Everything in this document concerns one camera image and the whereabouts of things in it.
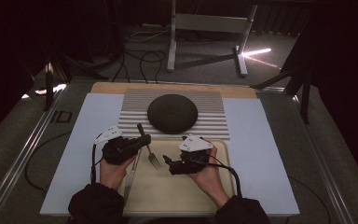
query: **human hand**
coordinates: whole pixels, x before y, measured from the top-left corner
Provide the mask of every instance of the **human hand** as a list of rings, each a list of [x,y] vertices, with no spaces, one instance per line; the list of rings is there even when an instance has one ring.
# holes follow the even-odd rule
[[[110,189],[118,190],[127,174],[127,167],[135,160],[136,155],[120,165],[109,164],[105,159],[100,163],[100,183]]]
[[[210,155],[216,157],[216,154],[217,148],[213,146]],[[209,163],[217,164],[213,157],[209,158]],[[217,208],[221,208],[228,201],[228,195],[223,188],[218,167],[206,166],[198,173],[190,174],[189,176],[213,200]]]

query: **black sleeve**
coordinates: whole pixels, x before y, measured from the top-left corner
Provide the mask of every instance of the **black sleeve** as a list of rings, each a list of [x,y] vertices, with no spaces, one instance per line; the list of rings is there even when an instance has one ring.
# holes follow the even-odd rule
[[[122,222],[124,198],[102,184],[87,185],[69,203],[71,224],[118,224]]]
[[[216,212],[217,224],[269,224],[269,218],[260,205],[252,199],[233,196]]]

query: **silver fork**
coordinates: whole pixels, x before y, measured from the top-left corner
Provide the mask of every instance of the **silver fork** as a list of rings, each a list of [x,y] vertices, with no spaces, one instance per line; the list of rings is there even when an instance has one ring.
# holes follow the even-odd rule
[[[139,133],[141,134],[141,136],[144,136],[145,131],[144,131],[144,127],[142,127],[142,124],[138,123],[136,126],[138,127],[138,130],[139,130]],[[158,170],[161,167],[161,164],[159,163],[156,155],[154,153],[152,153],[152,151],[150,150],[149,145],[147,145],[147,150],[149,150],[149,156],[148,156],[149,161],[153,164],[153,166],[156,168],[156,170]]]

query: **striped mat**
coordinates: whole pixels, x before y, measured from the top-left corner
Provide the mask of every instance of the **striped mat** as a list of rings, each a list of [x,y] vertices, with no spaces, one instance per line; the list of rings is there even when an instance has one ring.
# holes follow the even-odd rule
[[[147,119],[147,108],[156,98],[164,94],[180,94],[194,102],[199,110],[199,117],[191,129],[181,134],[165,134],[150,124]],[[218,91],[127,89],[118,128],[123,132],[123,136],[139,136],[137,123],[142,123],[145,133],[149,133],[154,138],[177,138],[191,133],[205,139],[229,141],[225,109]]]

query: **black round plate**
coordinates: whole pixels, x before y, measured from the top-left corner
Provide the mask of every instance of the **black round plate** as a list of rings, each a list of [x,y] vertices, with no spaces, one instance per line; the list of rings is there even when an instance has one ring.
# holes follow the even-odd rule
[[[150,123],[163,133],[183,133],[193,127],[198,116],[196,105],[178,94],[159,96],[147,109]]]

